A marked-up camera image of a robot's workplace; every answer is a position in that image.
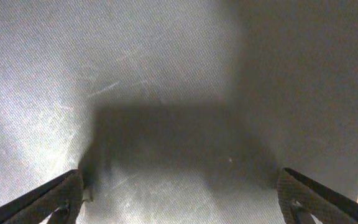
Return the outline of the dark green box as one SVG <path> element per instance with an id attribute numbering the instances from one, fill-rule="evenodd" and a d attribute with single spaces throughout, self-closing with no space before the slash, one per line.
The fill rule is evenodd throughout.
<path id="1" fill-rule="evenodd" d="M 358 1 L 0 1 L 0 206 L 282 223 L 284 167 L 358 198 Z"/>

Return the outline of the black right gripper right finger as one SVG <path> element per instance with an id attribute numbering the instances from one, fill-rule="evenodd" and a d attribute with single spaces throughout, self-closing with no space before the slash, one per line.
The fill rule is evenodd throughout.
<path id="1" fill-rule="evenodd" d="M 358 224 L 358 203 L 291 169 L 283 168 L 277 180 L 278 204 L 286 224 Z"/>

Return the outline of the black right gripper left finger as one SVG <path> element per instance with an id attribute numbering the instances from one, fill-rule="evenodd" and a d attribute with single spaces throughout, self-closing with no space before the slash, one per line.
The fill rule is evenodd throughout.
<path id="1" fill-rule="evenodd" d="M 1 206 L 0 223 L 75 223 L 82 203 L 82 175 L 73 169 Z"/>

